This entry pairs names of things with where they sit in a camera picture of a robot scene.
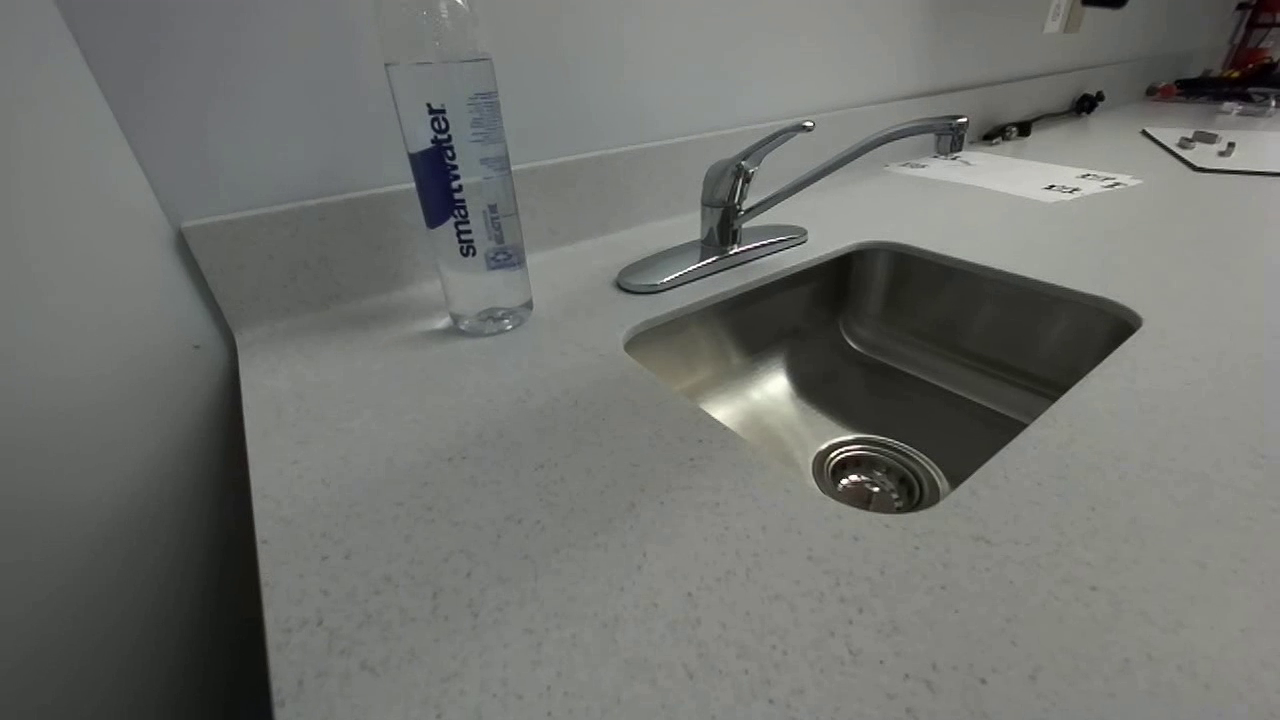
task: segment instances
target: stainless steel sink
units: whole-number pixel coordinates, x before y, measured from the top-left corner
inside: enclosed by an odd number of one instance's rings
[[[1135,329],[1135,311],[1101,297],[865,244],[644,329],[629,353],[828,495],[915,512],[960,487]]]

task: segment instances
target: speckled countertop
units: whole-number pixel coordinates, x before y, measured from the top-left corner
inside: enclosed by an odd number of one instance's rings
[[[882,171],[774,211],[809,250],[660,299],[614,277],[693,218],[546,253],[503,342],[443,335],[427,292],[242,335],[276,718],[1280,718],[1280,179],[1191,175],[1142,139],[1152,116],[1005,148],[1135,191]],[[623,356],[865,242],[1145,329],[920,518],[826,502]]]

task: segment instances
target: wall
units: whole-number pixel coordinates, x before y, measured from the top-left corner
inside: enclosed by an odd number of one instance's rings
[[[62,0],[163,206],[403,179],[373,0]],[[1224,49],[1230,0],[487,0],[518,163],[1053,70]]]
[[[0,718],[259,691],[230,343],[51,0],[0,5]]]

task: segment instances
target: smartwater label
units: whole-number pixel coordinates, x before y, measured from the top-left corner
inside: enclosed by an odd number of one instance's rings
[[[479,257],[487,274],[524,267],[519,242],[509,231],[518,195],[503,175],[498,91],[478,91],[464,123],[443,106],[427,106],[427,127],[432,145],[409,155],[427,229],[453,225],[456,253],[464,260]]]

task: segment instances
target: sink drain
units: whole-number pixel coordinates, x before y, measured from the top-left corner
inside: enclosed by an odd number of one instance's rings
[[[840,437],[811,455],[826,495],[865,512],[924,512],[950,495],[950,475],[887,437]]]

